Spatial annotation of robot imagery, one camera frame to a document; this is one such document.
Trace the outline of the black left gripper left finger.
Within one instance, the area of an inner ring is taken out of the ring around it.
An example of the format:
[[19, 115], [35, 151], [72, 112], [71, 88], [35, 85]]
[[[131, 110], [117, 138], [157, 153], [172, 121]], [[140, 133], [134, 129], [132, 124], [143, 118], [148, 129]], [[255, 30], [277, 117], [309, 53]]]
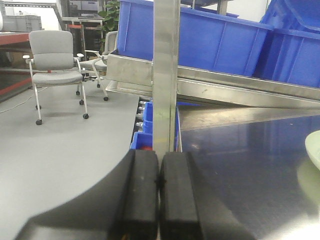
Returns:
[[130, 149], [90, 189], [31, 217], [17, 240], [155, 240], [158, 231], [156, 154]]

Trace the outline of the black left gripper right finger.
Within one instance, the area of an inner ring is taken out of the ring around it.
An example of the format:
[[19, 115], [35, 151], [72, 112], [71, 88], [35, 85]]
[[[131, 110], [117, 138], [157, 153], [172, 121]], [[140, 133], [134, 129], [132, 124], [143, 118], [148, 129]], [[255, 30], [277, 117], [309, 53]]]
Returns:
[[255, 239], [211, 189], [189, 152], [166, 153], [160, 176], [161, 239]]

